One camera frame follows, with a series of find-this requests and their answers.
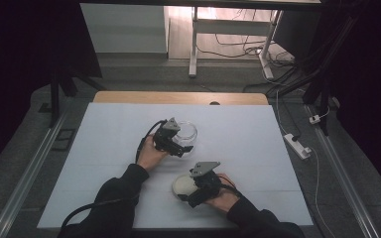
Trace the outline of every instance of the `white board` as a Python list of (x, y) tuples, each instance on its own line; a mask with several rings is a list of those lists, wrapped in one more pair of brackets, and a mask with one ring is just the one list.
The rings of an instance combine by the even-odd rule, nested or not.
[[(75, 209), (91, 203), (100, 187), (134, 163), (141, 138), (159, 120), (191, 121), (198, 134), (188, 157), (167, 157), (144, 182), (135, 228), (232, 227), (224, 214), (202, 204), (192, 209), (172, 183), (196, 162), (219, 161), (258, 209), (281, 221), (313, 225), (271, 106), (90, 103), (39, 228), (59, 228)], [(88, 211), (75, 216), (80, 222)]]

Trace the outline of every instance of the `glass cup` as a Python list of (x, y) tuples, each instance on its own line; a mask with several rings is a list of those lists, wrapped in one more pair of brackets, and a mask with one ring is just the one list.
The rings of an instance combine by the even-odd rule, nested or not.
[[(194, 124), (189, 121), (181, 121), (178, 122), (178, 125), (181, 127), (181, 130), (173, 138), (173, 141), (183, 147), (193, 146), (197, 136), (197, 129)], [(194, 151), (194, 148), (190, 152), (184, 153), (183, 157), (190, 155), (192, 151)]]

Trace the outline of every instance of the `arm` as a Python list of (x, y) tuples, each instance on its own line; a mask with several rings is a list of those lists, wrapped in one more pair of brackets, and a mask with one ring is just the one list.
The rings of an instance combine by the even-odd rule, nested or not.
[[(226, 175), (220, 175), (220, 179), (222, 183), (234, 185)], [(239, 226), (241, 237), (305, 237), (298, 225), (280, 222), (271, 211), (259, 211), (246, 197), (239, 198), (227, 189), (222, 189), (218, 197), (206, 203), (224, 211), (227, 219)]]
[(92, 208), (83, 221), (67, 226), (58, 237), (129, 237), (141, 185), (149, 177), (148, 172), (167, 154), (157, 151), (153, 137), (149, 136), (137, 165), (129, 165), (121, 178), (108, 180), (99, 190), (94, 202), (122, 200)]

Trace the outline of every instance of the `hand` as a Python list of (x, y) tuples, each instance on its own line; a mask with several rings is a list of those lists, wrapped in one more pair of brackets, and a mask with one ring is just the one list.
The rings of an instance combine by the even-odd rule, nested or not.
[[(234, 186), (233, 181), (226, 174), (217, 175), (223, 184)], [(222, 188), (216, 198), (209, 199), (205, 203), (227, 213), (239, 199), (233, 191)]]
[(145, 139), (137, 162), (137, 165), (144, 168), (147, 172), (155, 168), (160, 161), (169, 154), (168, 152), (159, 151), (154, 147), (153, 136), (154, 135), (149, 135)]

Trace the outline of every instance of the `black jacket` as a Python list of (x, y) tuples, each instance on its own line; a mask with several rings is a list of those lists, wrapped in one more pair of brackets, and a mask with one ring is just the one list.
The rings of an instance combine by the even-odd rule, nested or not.
[[(141, 184), (148, 177), (148, 173), (142, 167), (129, 165), (121, 178), (112, 178), (101, 187), (94, 202), (125, 199), (114, 204), (92, 208), (82, 222), (68, 225), (58, 237), (129, 237)], [(227, 219), (238, 225), (240, 237), (305, 237), (299, 226), (294, 223), (280, 222), (269, 210), (259, 211), (245, 197), (241, 197), (231, 207), (227, 213)]]

